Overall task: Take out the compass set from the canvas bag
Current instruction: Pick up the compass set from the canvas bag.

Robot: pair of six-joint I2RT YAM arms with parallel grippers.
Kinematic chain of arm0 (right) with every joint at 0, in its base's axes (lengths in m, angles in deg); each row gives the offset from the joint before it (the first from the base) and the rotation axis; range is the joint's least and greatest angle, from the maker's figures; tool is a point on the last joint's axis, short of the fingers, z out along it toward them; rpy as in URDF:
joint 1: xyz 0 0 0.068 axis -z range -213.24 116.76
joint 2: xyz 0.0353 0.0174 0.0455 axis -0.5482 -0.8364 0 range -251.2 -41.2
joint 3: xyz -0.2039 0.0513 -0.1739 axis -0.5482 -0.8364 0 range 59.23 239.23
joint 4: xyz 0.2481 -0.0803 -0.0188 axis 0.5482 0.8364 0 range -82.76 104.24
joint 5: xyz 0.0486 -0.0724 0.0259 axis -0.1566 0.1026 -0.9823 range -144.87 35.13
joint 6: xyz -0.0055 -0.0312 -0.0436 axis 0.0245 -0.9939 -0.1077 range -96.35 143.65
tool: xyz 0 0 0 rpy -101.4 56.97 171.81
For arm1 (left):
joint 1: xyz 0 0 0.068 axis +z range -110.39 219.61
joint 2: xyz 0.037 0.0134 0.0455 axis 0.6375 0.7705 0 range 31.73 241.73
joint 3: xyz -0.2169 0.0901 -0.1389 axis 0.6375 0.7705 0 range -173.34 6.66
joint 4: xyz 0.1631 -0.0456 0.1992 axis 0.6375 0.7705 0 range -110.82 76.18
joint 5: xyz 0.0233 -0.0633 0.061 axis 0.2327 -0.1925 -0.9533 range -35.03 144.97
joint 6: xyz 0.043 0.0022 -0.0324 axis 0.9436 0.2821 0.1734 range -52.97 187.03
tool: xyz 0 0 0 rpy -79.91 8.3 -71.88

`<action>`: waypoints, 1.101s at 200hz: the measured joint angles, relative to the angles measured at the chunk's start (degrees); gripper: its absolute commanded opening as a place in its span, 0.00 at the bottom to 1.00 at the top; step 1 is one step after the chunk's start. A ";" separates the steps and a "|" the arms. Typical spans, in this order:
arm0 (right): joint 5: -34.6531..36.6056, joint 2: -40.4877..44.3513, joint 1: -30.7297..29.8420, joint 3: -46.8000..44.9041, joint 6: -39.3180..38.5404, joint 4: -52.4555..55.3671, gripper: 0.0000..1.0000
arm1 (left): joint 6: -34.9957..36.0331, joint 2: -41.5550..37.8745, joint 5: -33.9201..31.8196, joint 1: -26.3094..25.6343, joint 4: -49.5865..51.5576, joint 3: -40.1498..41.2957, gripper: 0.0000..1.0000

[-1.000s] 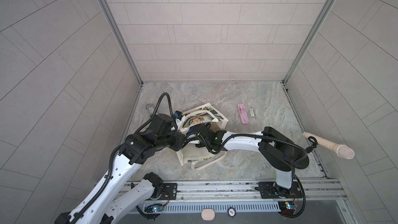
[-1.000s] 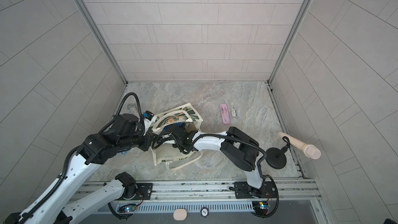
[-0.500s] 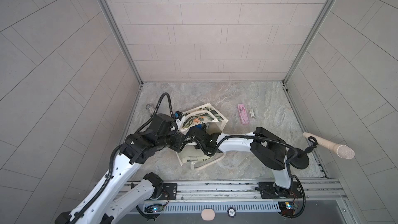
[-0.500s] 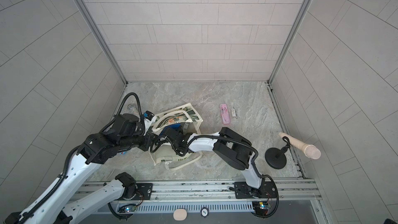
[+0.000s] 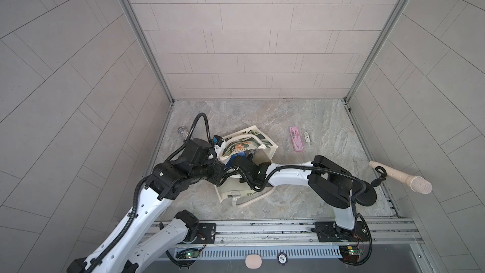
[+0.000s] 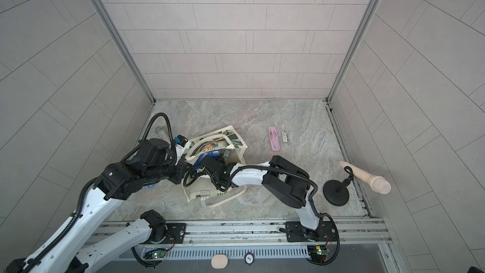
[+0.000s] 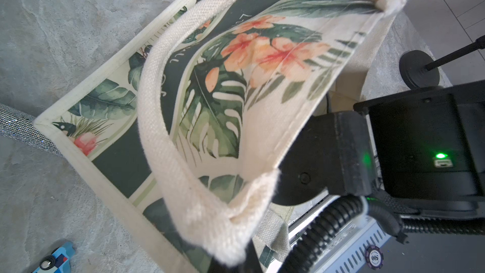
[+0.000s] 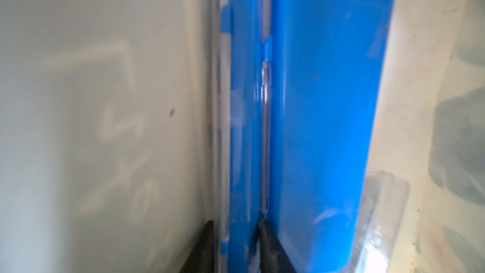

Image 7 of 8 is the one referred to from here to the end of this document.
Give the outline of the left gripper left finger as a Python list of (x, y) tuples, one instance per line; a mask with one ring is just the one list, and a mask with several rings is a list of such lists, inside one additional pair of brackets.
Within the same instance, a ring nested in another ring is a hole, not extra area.
[(224, 264), (220, 264), (217, 260), (212, 259), (207, 272), (208, 273), (233, 273), (234, 268), (227, 267)]

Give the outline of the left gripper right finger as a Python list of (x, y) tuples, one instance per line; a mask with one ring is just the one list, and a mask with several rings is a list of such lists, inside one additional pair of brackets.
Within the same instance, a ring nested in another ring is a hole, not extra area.
[(238, 265), (236, 272), (238, 273), (262, 273), (263, 272), (258, 255), (256, 253), (255, 246), (252, 241), (250, 241), (250, 243), (247, 246), (245, 261), (242, 264)]

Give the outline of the cream canvas floral tote bag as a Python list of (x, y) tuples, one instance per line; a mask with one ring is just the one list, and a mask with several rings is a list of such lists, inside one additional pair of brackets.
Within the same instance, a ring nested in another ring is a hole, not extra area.
[(35, 127), (164, 272), (237, 265), (279, 164), (407, 0), (176, 0)]

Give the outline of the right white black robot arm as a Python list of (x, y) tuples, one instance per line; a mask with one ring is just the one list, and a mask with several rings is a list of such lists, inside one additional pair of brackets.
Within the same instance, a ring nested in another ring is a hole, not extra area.
[(410, 233), (484, 235), (484, 82), (425, 87), (312, 117), (280, 163), (274, 202), (327, 190), (326, 206), (282, 272), (309, 272), (359, 216), (404, 243)]

